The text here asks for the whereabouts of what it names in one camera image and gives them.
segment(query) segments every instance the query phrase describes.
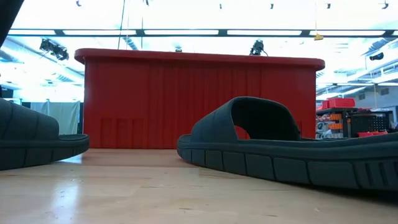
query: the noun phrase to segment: ribbed red wall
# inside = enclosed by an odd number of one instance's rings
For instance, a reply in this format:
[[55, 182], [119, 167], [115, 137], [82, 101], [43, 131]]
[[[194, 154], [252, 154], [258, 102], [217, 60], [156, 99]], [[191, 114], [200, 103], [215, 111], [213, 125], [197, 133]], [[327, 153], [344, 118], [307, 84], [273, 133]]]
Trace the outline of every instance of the ribbed red wall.
[[292, 112], [304, 137], [315, 136], [315, 71], [321, 65], [126, 54], [131, 51], [76, 52], [76, 59], [86, 64], [84, 132], [90, 135], [91, 147], [176, 148], [180, 135], [190, 133], [195, 122], [235, 96], [278, 101]]

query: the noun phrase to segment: black slide sandal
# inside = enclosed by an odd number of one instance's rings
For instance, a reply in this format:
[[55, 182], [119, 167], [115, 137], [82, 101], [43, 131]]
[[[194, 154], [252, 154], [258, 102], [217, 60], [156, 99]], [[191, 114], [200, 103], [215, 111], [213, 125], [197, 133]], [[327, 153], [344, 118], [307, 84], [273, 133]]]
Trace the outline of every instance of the black slide sandal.
[[[234, 126], [251, 139], [238, 139]], [[398, 133], [302, 141], [290, 111], [260, 98], [237, 97], [211, 112], [178, 139], [177, 152], [198, 166], [261, 179], [398, 190]]]
[[49, 164], [89, 148], [85, 134], [58, 134], [54, 118], [0, 99], [0, 170]]

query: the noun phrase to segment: ceiling light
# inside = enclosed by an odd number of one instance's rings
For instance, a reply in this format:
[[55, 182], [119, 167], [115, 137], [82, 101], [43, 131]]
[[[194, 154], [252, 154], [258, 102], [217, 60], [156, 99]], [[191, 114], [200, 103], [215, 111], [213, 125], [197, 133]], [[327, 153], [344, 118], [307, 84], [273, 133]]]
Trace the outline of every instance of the ceiling light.
[[373, 55], [373, 56], [369, 57], [370, 60], [381, 60], [383, 58], [384, 58], [384, 53], [383, 52], [378, 53], [377, 55]]
[[66, 47], [56, 44], [50, 39], [42, 39], [40, 50], [43, 50], [46, 54], [50, 52], [57, 60], [68, 60], [69, 54]]
[[218, 30], [145, 30], [146, 35], [217, 35]]
[[398, 86], [398, 83], [379, 83], [379, 86]]
[[365, 88], [366, 88], [366, 87], [355, 88], [355, 89], [353, 89], [353, 90], [348, 90], [347, 92], [342, 93], [342, 94], [343, 94], [343, 95], [353, 94], [353, 93], [356, 93], [357, 91], [361, 91], [361, 90], [363, 90], [363, 89], [365, 89]]
[[66, 35], [136, 35], [135, 30], [64, 30]]
[[332, 98], [332, 97], [338, 96], [340, 94], [341, 93], [325, 93], [325, 94], [317, 96], [317, 100], [327, 100], [328, 98]]
[[228, 35], [300, 35], [301, 30], [228, 30]]
[[322, 35], [383, 35], [386, 31], [384, 30], [311, 30], [310, 35], [316, 35], [317, 33]]
[[55, 35], [54, 30], [11, 29], [8, 35]]
[[317, 83], [317, 85], [326, 85], [326, 86], [373, 86], [373, 83]]
[[338, 86], [372, 86], [373, 83], [337, 83]]
[[387, 9], [388, 6], [390, 5], [390, 4], [387, 3], [386, 1], [384, 1], [384, 3], [382, 3], [382, 4], [383, 4], [383, 7], [382, 7], [381, 9]]

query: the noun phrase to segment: window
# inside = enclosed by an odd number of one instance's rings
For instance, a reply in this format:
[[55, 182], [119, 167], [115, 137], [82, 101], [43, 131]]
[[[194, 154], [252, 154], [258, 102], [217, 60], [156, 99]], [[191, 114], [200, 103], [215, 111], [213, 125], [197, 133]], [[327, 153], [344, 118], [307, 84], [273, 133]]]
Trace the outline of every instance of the window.
[[359, 100], [364, 100], [365, 99], [365, 93], [359, 94]]
[[387, 95], [387, 94], [389, 94], [389, 89], [388, 88], [380, 90], [380, 95]]

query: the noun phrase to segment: wooden floor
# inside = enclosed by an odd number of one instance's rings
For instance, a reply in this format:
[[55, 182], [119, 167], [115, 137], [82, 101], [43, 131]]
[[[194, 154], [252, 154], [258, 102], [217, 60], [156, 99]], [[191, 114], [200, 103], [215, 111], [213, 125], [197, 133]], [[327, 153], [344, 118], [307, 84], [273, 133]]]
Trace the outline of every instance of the wooden floor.
[[309, 189], [184, 163], [174, 150], [101, 150], [0, 172], [0, 223], [397, 223], [394, 194]]

